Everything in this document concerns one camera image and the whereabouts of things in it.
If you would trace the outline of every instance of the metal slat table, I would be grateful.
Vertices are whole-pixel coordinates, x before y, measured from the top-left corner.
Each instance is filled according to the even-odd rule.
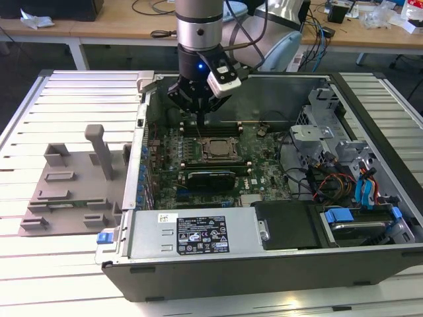
[[[402,158],[414,177],[423,186],[423,119],[384,78],[371,73],[345,73],[345,81],[364,108]],[[358,139],[362,132],[350,114],[346,121]]]
[[[423,312],[423,265],[375,286],[132,303],[95,263],[95,235],[17,236],[45,164],[42,155],[48,142],[65,142],[70,151],[92,151],[83,137],[89,122],[104,126],[110,149],[121,149],[132,140],[139,105],[136,78],[135,71],[56,71],[40,76],[0,137],[0,316],[417,316]],[[394,102],[388,107],[397,109]],[[418,149],[413,153],[420,157]],[[351,310],[335,312],[333,306]]]

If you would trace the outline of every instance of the blue cable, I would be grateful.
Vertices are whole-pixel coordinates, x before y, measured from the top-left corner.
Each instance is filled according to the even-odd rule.
[[[317,67],[320,65],[320,62],[321,62],[322,57],[323,57],[323,52],[325,51],[325,37],[323,35],[323,29],[322,29],[321,25],[317,25],[317,26],[320,28],[320,34],[321,34],[321,38],[320,38],[320,40],[321,40],[320,41],[321,51],[320,51],[319,56],[317,58],[316,64],[314,65],[313,69],[311,70],[312,73],[314,73],[316,71]]]

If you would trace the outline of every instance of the gray plastic peg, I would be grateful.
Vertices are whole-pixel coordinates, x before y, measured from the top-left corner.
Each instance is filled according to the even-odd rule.
[[[108,146],[103,141],[104,128],[101,124],[89,124],[85,129],[85,139],[93,144],[94,152],[100,162],[107,180],[112,180],[112,158]]]

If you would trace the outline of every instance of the power supply label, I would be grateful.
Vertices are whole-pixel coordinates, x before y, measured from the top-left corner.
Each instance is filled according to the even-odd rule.
[[[181,256],[229,252],[225,216],[178,218],[177,225]]]

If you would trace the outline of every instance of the blue latch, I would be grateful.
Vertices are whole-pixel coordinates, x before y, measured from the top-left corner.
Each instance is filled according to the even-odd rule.
[[[392,207],[392,214],[395,217],[395,220],[398,220],[403,217],[403,214],[401,213],[401,210],[399,210],[398,207]]]
[[[351,211],[348,208],[332,208],[325,212],[328,223],[345,223],[354,221]]]
[[[97,244],[113,243],[113,232],[100,232],[97,234]]]

